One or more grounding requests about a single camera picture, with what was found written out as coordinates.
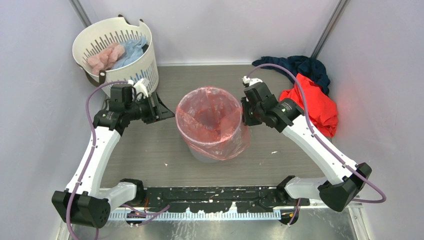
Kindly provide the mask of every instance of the blue cloth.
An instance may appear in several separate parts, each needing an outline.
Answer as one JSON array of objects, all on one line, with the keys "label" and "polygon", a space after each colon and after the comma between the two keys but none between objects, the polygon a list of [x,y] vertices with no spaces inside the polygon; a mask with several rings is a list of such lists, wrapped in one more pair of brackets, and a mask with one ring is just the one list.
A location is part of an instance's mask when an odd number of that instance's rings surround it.
[{"label": "blue cloth", "polygon": [[141,36],[140,39],[128,39],[120,43],[124,49],[124,54],[116,61],[111,69],[118,69],[132,64],[143,55],[143,47],[147,44],[147,39]]},{"label": "blue cloth", "polygon": [[[263,56],[259,60],[252,62],[253,66],[258,66],[261,64],[277,64],[281,67],[289,70],[294,76],[298,73],[307,77],[315,84],[320,86],[321,91],[328,95],[330,79],[327,75],[326,67],[324,64],[316,59],[307,57],[307,56],[289,56],[288,58],[284,57],[274,57],[274,56]],[[275,68],[272,66],[265,66],[262,69],[273,69],[283,75],[285,75],[291,83],[295,81],[283,70]]]}]

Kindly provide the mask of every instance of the navy blue cloth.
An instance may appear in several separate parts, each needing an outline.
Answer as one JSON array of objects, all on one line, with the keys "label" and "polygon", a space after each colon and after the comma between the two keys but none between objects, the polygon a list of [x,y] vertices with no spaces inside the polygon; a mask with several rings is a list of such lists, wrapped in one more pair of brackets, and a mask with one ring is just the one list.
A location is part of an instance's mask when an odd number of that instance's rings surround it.
[{"label": "navy blue cloth", "polygon": [[[261,64],[277,64],[281,67],[289,70],[294,76],[298,73],[312,80],[315,84],[321,87],[321,91],[328,95],[330,79],[327,76],[326,67],[324,64],[316,59],[307,57],[307,56],[289,56],[288,58],[284,57],[274,57],[274,56],[263,56],[259,60],[252,62],[253,66],[258,66]],[[275,68],[272,66],[265,66],[262,69],[272,69],[283,75],[285,75],[291,83],[295,81],[283,70]]]}]

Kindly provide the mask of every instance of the pink cloth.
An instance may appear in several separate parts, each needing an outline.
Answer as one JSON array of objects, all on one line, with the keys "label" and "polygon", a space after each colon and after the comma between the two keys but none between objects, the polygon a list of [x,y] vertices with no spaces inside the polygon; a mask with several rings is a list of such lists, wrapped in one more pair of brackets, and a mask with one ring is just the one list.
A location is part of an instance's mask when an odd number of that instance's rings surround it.
[{"label": "pink cloth", "polygon": [[98,54],[88,58],[87,62],[92,67],[91,73],[99,75],[100,70],[111,69],[124,53],[124,46],[117,42],[111,43]]}]

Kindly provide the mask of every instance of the pile of clothes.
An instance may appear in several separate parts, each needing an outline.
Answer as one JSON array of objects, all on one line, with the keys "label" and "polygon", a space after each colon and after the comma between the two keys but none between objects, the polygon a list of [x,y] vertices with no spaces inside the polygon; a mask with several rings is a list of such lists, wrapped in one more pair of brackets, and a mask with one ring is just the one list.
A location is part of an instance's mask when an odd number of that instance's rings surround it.
[{"label": "pile of clothes", "polygon": [[[307,56],[289,56],[288,58],[263,56],[252,62],[253,66],[261,64],[282,66],[296,76],[306,96],[311,122],[326,137],[331,138],[336,134],[339,121],[337,118],[338,112],[336,103],[328,97],[330,79],[322,62]],[[275,70],[288,77],[293,84],[295,83],[285,71],[279,68],[272,66],[262,68]],[[285,98],[294,100],[302,109],[305,109],[302,95],[297,85],[281,93],[279,100],[281,101]]]},{"label": "pile of clothes", "polygon": [[91,73],[99,75],[101,70],[119,69],[132,64],[146,52],[149,47],[147,42],[147,39],[142,36],[139,39],[111,43],[98,54],[88,58],[87,63],[91,66]]}]

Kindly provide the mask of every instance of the white laundry basket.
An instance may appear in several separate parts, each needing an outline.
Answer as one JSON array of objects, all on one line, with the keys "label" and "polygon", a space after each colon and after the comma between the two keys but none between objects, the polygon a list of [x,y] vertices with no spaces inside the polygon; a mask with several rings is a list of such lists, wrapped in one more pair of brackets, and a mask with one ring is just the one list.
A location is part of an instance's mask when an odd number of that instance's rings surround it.
[{"label": "white laundry basket", "polygon": [[[129,65],[118,69],[107,70],[105,82],[122,80],[134,80],[134,82],[138,82],[140,79],[143,79],[143,84],[150,95],[158,86],[159,74],[158,67],[156,66],[152,32],[141,19],[139,26],[128,24],[124,17],[109,18],[90,25],[73,42],[73,58],[84,69],[89,80],[91,77],[99,84],[99,76],[92,74],[92,68],[87,63],[87,59],[90,56],[98,54],[111,43],[121,43],[128,39],[137,40],[141,36],[147,39],[148,44],[148,48],[144,54]],[[110,85],[104,87],[103,90],[108,96],[111,95]]]}]

